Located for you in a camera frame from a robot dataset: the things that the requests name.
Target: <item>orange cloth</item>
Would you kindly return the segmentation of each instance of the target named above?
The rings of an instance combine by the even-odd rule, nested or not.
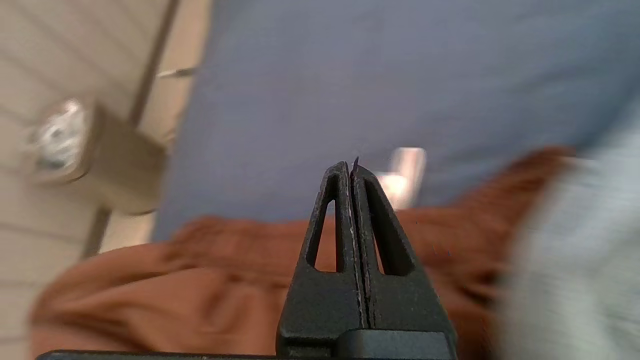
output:
[[[514,230],[567,154],[535,152],[449,208],[398,213],[458,332],[461,360],[489,358],[495,280],[506,271]],[[320,269],[335,261],[332,227],[327,220]],[[208,217],[174,241],[95,256],[42,294],[31,317],[32,352],[274,354],[306,228],[306,221]]]

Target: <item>gray fabric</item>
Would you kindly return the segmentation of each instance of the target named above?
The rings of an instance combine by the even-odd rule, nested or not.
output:
[[[640,359],[640,98],[516,241],[501,359]]]
[[[307,218],[324,170],[428,152],[418,206],[582,147],[640,78],[637,0],[216,1],[154,238]]]

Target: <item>white wall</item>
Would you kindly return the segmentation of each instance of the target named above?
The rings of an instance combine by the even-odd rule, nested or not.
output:
[[[209,33],[212,0],[181,1],[175,9],[171,31],[160,56],[158,72],[198,67]],[[170,143],[170,134],[180,126],[193,77],[157,79],[149,93],[138,131],[158,143]],[[156,214],[130,216],[113,211],[102,237],[101,252],[146,243]]]
[[[96,206],[26,184],[25,128],[42,108],[92,92],[123,119],[168,0],[0,1],[0,356],[25,359],[26,315],[84,249]]]

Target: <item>orange fabric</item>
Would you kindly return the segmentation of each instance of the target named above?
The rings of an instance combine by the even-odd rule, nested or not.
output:
[[[398,213],[458,332],[461,360],[489,358],[496,278],[514,230],[568,151],[548,148],[449,208]],[[32,317],[34,355],[54,349],[274,354],[307,228],[208,217],[174,241],[114,250],[63,274]],[[317,266],[335,261],[333,222]]]

